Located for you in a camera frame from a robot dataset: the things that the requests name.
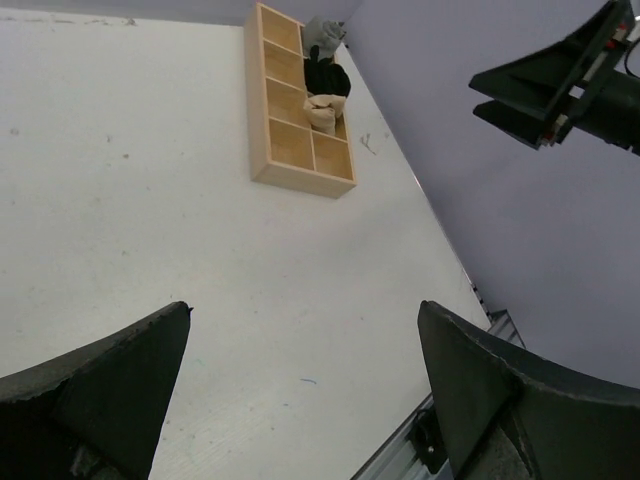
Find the wooden shelf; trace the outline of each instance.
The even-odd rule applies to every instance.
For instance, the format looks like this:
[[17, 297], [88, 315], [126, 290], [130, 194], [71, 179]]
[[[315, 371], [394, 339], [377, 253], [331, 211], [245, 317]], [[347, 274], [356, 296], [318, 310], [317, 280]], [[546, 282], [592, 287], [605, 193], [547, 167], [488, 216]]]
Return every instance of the wooden shelf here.
[[313, 171], [313, 147], [309, 130], [290, 123], [269, 120], [271, 160]]
[[313, 150], [316, 171], [353, 181], [353, 167], [347, 142], [313, 132]]
[[264, 42], [266, 76], [304, 89], [304, 60], [274, 43]]
[[309, 121], [301, 107], [306, 96], [303, 90], [267, 78], [267, 105], [270, 118], [309, 128]]
[[298, 22], [269, 8], [262, 9], [262, 36], [265, 40], [302, 55]]
[[338, 198], [356, 186], [349, 128], [343, 114], [335, 137], [316, 132], [304, 114], [301, 27], [262, 4], [245, 23], [251, 178]]

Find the black bracket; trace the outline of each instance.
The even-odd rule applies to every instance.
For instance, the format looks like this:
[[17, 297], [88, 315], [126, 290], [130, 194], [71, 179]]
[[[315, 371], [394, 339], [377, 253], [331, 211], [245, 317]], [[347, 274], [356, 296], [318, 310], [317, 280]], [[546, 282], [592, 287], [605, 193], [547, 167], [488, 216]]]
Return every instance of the black bracket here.
[[440, 432], [435, 406], [418, 410], [409, 432], [409, 441], [420, 461], [435, 475], [447, 461], [447, 450]]

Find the gray stuffed animal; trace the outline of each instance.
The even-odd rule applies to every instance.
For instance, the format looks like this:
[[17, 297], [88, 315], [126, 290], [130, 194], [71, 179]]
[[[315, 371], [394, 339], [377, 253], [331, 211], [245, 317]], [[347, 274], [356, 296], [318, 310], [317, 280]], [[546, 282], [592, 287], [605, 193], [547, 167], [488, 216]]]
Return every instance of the gray stuffed animal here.
[[319, 60], [323, 58], [331, 58], [342, 43], [342, 39], [346, 35], [343, 28], [344, 22], [333, 22], [324, 20], [322, 17], [315, 16], [302, 29], [302, 48], [304, 56], [309, 57], [311, 47], [318, 45], [320, 47]]

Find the stain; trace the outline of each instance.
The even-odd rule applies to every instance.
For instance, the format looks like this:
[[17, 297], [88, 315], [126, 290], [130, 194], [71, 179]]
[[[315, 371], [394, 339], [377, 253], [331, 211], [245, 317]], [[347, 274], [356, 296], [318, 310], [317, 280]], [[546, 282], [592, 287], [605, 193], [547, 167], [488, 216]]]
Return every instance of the stain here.
[[374, 155], [378, 155], [376, 152], [374, 152], [373, 150], [371, 150], [371, 147], [369, 146], [369, 140], [371, 140], [371, 134], [367, 133], [366, 135], [362, 135], [360, 137], [360, 143], [362, 145], [364, 145], [364, 147], [369, 150], [371, 153], [373, 153]]
[[91, 24], [95, 24], [95, 23], [99, 23], [100, 25], [104, 25], [105, 27], [110, 27], [111, 24], [109, 22], [107, 22], [105, 19], [102, 20], [91, 20], [89, 22], [84, 22], [85, 25], [91, 25]]

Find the lavender wall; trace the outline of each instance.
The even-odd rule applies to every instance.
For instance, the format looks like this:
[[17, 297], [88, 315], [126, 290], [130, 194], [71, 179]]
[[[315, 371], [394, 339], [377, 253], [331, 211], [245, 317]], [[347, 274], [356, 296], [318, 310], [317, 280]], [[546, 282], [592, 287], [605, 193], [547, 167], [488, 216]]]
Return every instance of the lavender wall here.
[[467, 88], [602, 4], [365, 0], [348, 42], [489, 304], [509, 308], [538, 353], [640, 387], [640, 158], [578, 131], [529, 150], [476, 119], [485, 99]]
[[[348, 18], [362, 0], [262, 0], [299, 21]], [[0, 7], [242, 25], [255, 0], [0, 0]]]

